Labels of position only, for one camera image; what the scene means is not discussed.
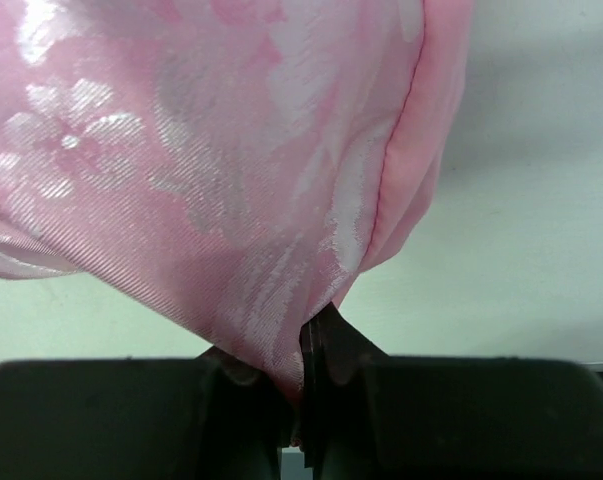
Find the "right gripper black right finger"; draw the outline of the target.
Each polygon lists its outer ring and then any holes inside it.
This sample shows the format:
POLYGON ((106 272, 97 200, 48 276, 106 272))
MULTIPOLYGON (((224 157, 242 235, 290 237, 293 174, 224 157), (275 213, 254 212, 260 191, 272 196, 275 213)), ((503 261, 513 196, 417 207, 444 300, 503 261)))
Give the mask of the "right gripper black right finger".
POLYGON ((334 306, 300 346, 317 479, 603 479, 603 367, 391 356, 334 306))

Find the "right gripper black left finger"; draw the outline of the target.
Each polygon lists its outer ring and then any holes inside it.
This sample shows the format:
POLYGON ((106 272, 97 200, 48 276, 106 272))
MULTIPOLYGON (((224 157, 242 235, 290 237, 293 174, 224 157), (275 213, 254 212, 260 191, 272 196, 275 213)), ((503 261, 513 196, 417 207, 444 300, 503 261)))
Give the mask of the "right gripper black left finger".
POLYGON ((217 349, 0 363, 0 479, 276 479, 294 415, 217 349))

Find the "pink floral pillowcase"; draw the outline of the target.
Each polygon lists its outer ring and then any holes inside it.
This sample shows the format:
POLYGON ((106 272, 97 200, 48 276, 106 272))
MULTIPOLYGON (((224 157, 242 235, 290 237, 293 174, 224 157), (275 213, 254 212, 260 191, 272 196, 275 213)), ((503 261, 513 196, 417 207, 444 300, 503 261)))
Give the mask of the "pink floral pillowcase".
POLYGON ((86 272, 298 401, 428 209, 469 1, 0 1, 0 278, 86 272))

